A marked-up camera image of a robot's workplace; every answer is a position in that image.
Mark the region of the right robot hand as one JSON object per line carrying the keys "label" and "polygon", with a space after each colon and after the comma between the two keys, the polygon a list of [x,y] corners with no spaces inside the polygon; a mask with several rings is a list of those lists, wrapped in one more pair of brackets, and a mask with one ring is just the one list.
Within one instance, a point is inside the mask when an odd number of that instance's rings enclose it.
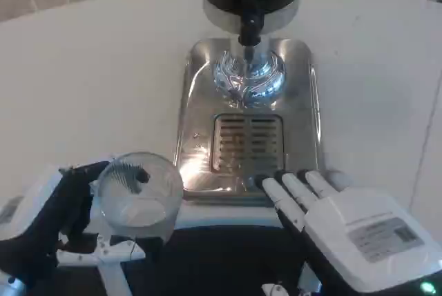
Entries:
{"label": "right robot hand", "polygon": [[317,170],[257,175],[318,295],[440,295],[441,246],[392,196]]}

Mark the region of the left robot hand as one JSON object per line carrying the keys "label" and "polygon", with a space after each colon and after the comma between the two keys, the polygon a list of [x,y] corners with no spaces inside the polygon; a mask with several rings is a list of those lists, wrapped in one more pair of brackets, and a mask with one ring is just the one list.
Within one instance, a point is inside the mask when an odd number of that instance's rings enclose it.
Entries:
{"label": "left robot hand", "polygon": [[108,295],[130,295],[122,264],[145,259],[133,239],[87,235],[92,248],[75,252],[90,223],[96,181],[109,161],[49,167],[24,194],[1,206],[1,294],[25,295],[59,267],[96,268]]}

